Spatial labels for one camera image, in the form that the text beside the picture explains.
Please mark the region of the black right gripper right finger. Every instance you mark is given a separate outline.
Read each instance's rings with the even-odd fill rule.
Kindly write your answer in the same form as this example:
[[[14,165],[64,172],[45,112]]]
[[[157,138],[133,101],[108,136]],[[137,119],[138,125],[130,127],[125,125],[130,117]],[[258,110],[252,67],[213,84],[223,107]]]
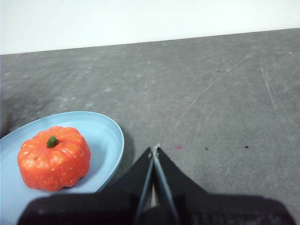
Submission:
[[[171,214],[173,222],[190,223],[188,196],[208,192],[183,173],[160,147],[154,149],[154,169],[159,204]]]

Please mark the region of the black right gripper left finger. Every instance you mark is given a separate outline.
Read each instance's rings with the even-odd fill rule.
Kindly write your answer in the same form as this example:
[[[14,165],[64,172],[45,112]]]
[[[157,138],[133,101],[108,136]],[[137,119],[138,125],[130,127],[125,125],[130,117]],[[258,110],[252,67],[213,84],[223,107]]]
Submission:
[[[153,156],[148,147],[122,177],[102,192],[100,223],[137,223],[152,181]]]

